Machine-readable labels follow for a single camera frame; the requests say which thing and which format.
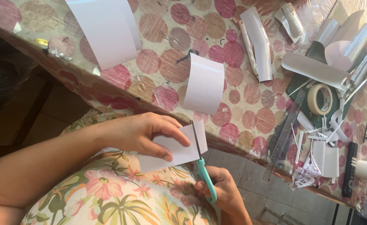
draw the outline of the scissor blade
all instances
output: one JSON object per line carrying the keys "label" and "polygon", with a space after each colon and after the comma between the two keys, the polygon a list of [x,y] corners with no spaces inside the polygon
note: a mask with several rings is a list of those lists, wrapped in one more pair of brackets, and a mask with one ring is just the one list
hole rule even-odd
{"label": "scissor blade", "polygon": [[201,152],[200,152],[200,147],[199,147],[199,141],[197,140],[196,129],[195,129],[195,123],[193,122],[193,120],[190,120],[190,122],[192,123],[192,126],[193,126],[193,133],[194,133],[194,135],[195,135],[197,151],[199,152],[199,159],[201,159]]}

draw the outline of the yellow object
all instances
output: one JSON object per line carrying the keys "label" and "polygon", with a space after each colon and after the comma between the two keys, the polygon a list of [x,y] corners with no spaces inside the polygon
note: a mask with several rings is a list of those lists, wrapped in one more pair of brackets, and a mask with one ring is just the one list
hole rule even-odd
{"label": "yellow object", "polygon": [[42,45],[48,45],[49,41],[41,38],[35,38],[35,43],[42,44]]}
{"label": "yellow object", "polygon": [[[319,108],[317,105],[317,93],[319,90],[324,96],[324,103],[322,104],[321,108]],[[331,89],[326,84],[313,85],[308,92],[307,103],[312,113],[316,115],[326,115],[327,113],[329,113],[332,106]]]}

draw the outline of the hand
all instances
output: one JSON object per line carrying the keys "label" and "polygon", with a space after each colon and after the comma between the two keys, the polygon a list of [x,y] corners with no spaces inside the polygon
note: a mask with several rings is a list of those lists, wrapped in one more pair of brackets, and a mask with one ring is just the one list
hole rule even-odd
{"label": "hand", "polygon": [[171,152],[151,141],[152,134],[162,132],[174,137],[181,145],[189,146],[189,139],[178,129],[182,125],[169,116],[147,112],[98,124],[101,145],[123,151],[137,151],[172,161]]}
{"label": "hand", "polygon": [[[211,180],[216,182],[214,185],[217,193],[216,205],[232,217],[250,220],[239,190],[228,170],[215,166],[206,166],[206,170]],[[199,195],[211,197],[206,182],[197,181],[195,189],[200,192]]]}

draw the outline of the teal scissors handle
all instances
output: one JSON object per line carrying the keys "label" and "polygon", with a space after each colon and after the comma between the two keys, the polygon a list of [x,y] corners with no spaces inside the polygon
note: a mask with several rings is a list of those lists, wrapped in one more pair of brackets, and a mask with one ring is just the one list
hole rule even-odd
{"label": "teal scissors handle", "polygon": [[215,188],[214,188],[214,184],[210,179],[210,176],[208,175],[208,172],[206,170],[206,168],[204,167],[204,159],[201,158],[199,160],[197,160],[197,177],[196,180],[199,179],[199,177],[201,178],[202,181],[206,182],[210,193],[211,193],[211,198],[207,197],[207,200],[211,203],[214,204],[217,201],[217,193],[215,192]]}

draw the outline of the person's left hand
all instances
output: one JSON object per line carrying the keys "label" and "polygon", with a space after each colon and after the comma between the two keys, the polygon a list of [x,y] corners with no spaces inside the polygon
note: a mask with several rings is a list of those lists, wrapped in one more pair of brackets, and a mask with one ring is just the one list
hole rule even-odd
{"label": "person's left hand", "polygon": [[171,135],[183,146],[190,145],[189,139],[178,129],[182,125],[177,120],[151,112],[109,120],[98,124],[98,127],[102,146],[137,151],[169,162],[172,161],[171,152],[151,141],[153,133],[162,132]]}

